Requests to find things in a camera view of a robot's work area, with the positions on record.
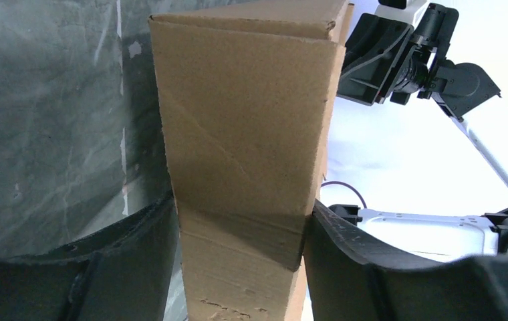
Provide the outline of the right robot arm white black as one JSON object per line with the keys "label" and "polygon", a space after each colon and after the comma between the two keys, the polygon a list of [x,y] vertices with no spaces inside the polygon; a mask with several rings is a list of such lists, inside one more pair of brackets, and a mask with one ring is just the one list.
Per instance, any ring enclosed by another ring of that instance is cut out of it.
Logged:
{"label": "right robot arm white black", "polygon": [[435,261],[508,253],[508,1],[377,1],[346,41],[326,205]]}

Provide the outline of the brown cardboard box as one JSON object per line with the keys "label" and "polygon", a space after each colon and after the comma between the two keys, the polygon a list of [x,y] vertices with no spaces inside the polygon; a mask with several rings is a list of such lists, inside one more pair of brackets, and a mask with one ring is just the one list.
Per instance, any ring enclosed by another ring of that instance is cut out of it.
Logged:
{"label": "brown cardboard box", "polygon": [[253,1],[149,18],[190,320],[300,319],[352,10]]}

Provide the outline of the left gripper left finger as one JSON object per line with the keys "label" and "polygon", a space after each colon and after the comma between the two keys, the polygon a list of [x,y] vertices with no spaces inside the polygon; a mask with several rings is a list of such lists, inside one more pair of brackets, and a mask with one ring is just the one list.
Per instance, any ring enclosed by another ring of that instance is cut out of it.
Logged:
{"label": "left gripper left finger", "polygon": [[162,320],[176,243],[167,193],[47,253],[0,258],[0,320]]}

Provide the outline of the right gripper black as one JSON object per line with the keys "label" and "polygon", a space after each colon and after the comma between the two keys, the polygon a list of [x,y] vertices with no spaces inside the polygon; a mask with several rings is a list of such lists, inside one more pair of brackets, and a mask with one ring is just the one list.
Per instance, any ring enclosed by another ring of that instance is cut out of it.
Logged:
{"label": "right gripper black", "polygon": [[448,80],[438,74],[447,59],[459,12],[428,3],[418,30],[411,24],[364,13],[345,43],[337,96],[371,106],[408,103],[413,93],[429,99]]}

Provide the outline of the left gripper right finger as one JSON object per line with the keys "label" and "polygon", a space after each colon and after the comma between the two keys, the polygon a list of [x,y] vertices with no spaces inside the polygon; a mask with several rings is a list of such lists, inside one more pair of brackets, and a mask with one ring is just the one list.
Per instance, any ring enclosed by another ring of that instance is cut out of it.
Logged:
{"label": "left gripper right finger", "polygon": [[440,263],[316,202],[304,260],[315,320],[508,320],[508,254]]}

